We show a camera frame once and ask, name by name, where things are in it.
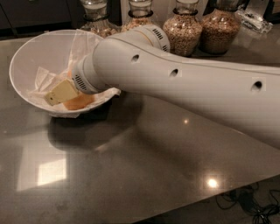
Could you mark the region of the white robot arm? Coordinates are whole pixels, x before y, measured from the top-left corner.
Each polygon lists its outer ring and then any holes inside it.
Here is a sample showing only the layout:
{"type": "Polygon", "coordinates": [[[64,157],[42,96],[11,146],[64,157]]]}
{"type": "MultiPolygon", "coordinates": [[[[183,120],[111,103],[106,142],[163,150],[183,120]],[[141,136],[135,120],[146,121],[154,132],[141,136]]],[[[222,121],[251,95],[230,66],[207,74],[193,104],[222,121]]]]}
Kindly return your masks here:
{"type": "Polygon", "coordinates": [[[280,68],[184,58],[164,31],[144,25],[101,40],[45,100],[110,88],[148,95],[280,147],[280,68]]]}

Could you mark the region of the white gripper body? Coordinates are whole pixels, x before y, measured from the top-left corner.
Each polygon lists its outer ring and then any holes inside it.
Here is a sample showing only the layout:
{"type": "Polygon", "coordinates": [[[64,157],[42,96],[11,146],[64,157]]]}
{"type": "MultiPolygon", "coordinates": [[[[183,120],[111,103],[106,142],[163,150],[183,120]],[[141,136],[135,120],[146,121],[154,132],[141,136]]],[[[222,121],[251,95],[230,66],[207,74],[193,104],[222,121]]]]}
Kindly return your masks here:
{"type": "Polygon", "coordinates": [[[95,71],[92,53],[73,66],[72,79],[77,89],[87,95],[97,94],[109,88],[95,71]]]}

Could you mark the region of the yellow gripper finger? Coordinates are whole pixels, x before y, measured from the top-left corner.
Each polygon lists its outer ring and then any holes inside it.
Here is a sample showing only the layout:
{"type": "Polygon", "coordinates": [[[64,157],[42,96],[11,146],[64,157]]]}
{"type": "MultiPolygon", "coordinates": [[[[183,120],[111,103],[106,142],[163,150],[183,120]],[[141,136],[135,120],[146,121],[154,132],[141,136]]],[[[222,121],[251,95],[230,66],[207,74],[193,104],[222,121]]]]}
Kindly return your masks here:
{"type": "Polygon", "coordinates": [[[58,83],[52,90],[44,95],[45,101],[51,105],[58,105],[63,102],[72,100],[79,95],[79,90],[69,79],[64,79],[58,83]]]}

